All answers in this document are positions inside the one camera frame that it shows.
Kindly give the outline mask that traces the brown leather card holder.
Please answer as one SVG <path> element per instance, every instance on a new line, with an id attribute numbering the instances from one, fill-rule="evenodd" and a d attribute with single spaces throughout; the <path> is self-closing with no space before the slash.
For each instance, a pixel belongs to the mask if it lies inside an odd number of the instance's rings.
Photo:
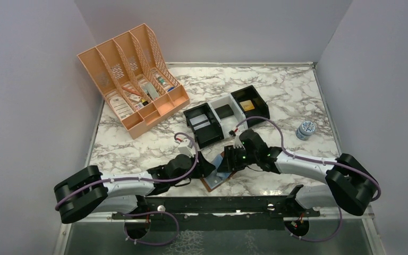
<path id="1" fill-rule="evenodd" d="M 204 185 L 205 189 L 208 192 L 212 192 L 217 189 L 223 183 L 228 181 L 236 172 L 231 173 L 219 173 L 217 168 L 221 165 L 223 161 L 222 154 L 217 155 L 214 160 L 211 162 L 215 169 L 207 176 L 200 179 L 201 183 Z"/>

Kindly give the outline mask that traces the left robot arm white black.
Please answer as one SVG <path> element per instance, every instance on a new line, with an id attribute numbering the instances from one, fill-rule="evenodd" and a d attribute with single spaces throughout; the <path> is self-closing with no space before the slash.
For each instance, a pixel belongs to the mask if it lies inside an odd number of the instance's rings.
<path id="1" fill-rule="evenodd" d="M 196 157 L 177 155 L 165 165 L 136 174 L 103 174 L 90 165 L 54 186 L 54 194 L 63 224 L 75 223 L 92 213 L 128 213 L 143 216 L 146 204 L 138 197 L 156 196 L 178 187 L 181 181 L 209 176 L 222 162 L 221 155 L 208 161 L 202 153 Z"/>

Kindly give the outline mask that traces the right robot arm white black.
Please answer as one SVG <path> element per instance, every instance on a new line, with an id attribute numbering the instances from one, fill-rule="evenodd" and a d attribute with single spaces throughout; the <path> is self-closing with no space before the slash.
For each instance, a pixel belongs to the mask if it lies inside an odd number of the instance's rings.
<path id="1" fill-rule="evenodd" d="M 232 146 L 224 148 L 218 173 L 237 172 L 257 165 L 264 172 L 293 174 L 320 182 L 320 185 L 296 186 L 282 203 L 281 209 L 298 216 L 313 207 L 340 207 L 361 216 L 379 191 L 377 181 L 351 155 L 339 158 L 317 158 L 287 152 L 268 146 L 253 130 L 235 137 Z"/>

